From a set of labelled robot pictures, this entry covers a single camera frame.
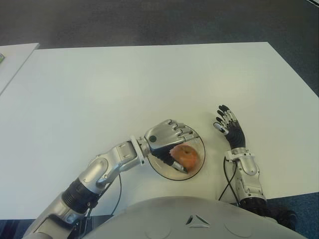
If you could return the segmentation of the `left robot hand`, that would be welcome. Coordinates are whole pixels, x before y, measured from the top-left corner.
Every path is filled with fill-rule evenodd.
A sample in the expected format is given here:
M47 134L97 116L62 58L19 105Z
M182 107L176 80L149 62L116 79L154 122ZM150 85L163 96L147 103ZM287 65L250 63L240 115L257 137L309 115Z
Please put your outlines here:
M182 173L188 173L187 168L177 162L171 156L170 151L174 147L197 137L199 135L193 129L181 122L170 119L150 128L145 134L150 154Z

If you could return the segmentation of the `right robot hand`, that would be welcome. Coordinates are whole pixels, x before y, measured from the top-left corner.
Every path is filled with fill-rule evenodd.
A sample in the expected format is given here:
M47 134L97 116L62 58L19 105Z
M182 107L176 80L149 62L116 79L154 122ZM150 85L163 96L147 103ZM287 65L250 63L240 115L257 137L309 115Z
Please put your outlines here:
M234 113L226 105L220 105L217 113L219 117L216 117L213 126L224 135L230 148L245 148L245 135Z

